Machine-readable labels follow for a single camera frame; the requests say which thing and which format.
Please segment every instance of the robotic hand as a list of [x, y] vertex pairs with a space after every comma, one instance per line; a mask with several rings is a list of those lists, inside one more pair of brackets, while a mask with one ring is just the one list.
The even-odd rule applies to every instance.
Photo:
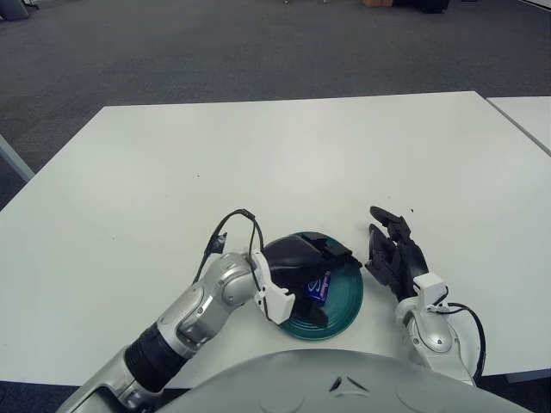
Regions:
[[[201, 278], [212, 253], [223, 253], [224, 223], [243, 215], [253, 223], [248, 253], [223, 254]], [[256, 231], [260, 250], [252, 249]], [[147, 411], [185, 363], [223, 327], [232, 312], [254, 299], [266, 318], [276, 324], [293, 311], [319, 315], [301, 305], [300, 287], [346, 262], [357, 262], [345, 247], [328, 247], [317, 232], [293, 235], [263, 247], [262, 232], [251, 213], [228, 214], [210, 237], [194, 283], [130, 346], [123, 348], [80, 387], [58, 413]]]
[[[371, 215], [387, 228], [389, 237], [375, 225], [369, 226], [368, 271], [384, 286], [389, 286], [399, 303], [396, 319], [406, 327], [406, 357], [421, 366], [474, 385], [480, 378], [486, 358], [482, 324], [476, 314], [458, 303], [447, 303], [448, 287], [429, 272], [423, 252], [410, 238], [404, 217], [397, 217], [377, 206]], [[473, 377], [461, 359], [457, 333], [447, 316], [469, 311], [480, 334], [480, 357]]]

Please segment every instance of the white desk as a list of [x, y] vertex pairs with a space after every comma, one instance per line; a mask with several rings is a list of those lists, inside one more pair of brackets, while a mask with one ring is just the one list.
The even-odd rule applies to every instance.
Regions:
[[551, 96], [491, 97], [488, 101], [551, 156]]
[[[322, 231], [362, 262], [369, 207], [405, 215], [479, 313], [485, 374], [549, 368], [550, 186], [549, 157], [474, 92], [104, 108], [0, 213], [0, 379], [82, 384], [189, 285], [237, 207], [268, 241]], [[227, 229], [245, 250], [249, 223]], [[395, 356], [395, 301], [363, 274], [342, 335], [299, 341], [247, 305], [172, 385], [287, 348]]]

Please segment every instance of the black cable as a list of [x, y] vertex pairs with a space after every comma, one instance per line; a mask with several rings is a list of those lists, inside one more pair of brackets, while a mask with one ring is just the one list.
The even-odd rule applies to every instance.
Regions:
[[247, 218], [249, 221], [252, 222], [254, 225], [253, 227], [253, 235], [251, 238], [251, 245], [250, 250], [252, 249], [252, 239], [254, 238], [254, 230], [258, 232], [258, 242], [260, 243], [260, 251], [264, 251], [264, 238], [262, 235], [262, 231], [260, 230], [260, 225], [258, 225], [257, 219], [255, 218], [254, 214], [250, 213], [244, 208], [236, 209], [235, 211], [228, 213], [219, 223], [216, 225], [216, 228], [214, 228], [213, 234], [208, 239], [207, 247], [205, 248], [205, 251], [203, 253], [203, 258], [201, 259], [201, 264], [199, 264], [199, 268], [197, 269], [197, 274], [195, 275], [195, 278], [193, 279], [193, 284], [195, 284], [200, 278], [201, 278], [201, 272], [203, 270], [203, 267], [205, 266], [205, 263], [207, 262], [207, 259], [210, 257], [210, 255], [213, 253], [213, 249], [215, 246], [215, 242], [218, 239], [218, 236], [220, 234], [220, 231], [222, 231], [222, 228], [226, 224], [227, 220], [231, 218], [234, 215], [243, 215], [245, 218]]
[[446, 293], [443, 294], [442, 297], [440, 297], [439, 299], [437, 299], [433, 305], [439, 305], [440, 303], [442, 303], [446, 297], [448, 297], [448, 294], [449, 294], [449, 289], [448, 289], [448, 286], [446, 286]]
[[451, 307], [459, 307], [459, 310], [453, 310], [450, 312], [445, 311], [435, 311], [437, 314], [456, 314], [461, 311], [468, 311], [468, 313], [473, 317], [474, 322], [476, 323], [476, 328], [479, 331], [479, 339], [480, 339], [480, 353], [479, 353], [479, 360], [476, 363], [476, 371], [474, 372], [473, 379], [475, 382], [477, 382], [482, 377], [482, 372], [484, 370], [484, 364], [486, 363], [486, 336], [484, 335], [484, 328], [482, 327], [482, 322], [479, 319], [479, 316], [476, 315], [476, 313], [468, 308], [464, 304], [460, 303], [448, 303]]
[[257, 275], [255, 274], [255, 269], [252, 267], [252, 241], [255, 239], [255, 233], [257, 226], [255, 223], [252, 225], [251, 241], [249, 242], [249, 267], [251, 267], [252, 279], [255, 281], [257, 290], [260, 291], [260, 284], [258, 284]]

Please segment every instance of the gray carpet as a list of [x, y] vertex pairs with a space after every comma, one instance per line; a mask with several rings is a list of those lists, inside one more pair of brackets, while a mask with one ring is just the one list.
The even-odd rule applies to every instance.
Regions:
[[[359, 0], [56, 0], [0, 22], [0, 133], [34, 170], [106, 105], [467, 89], [551, 95], [551, 14], [516, 0], [452, 0], [444, 15]], [[0, 160], [0, 209], [21, 187]], [[548, 380], [486, 380], [549, 412]], [[4, 383], [0, 411], [54, 411], [70, 390]]]

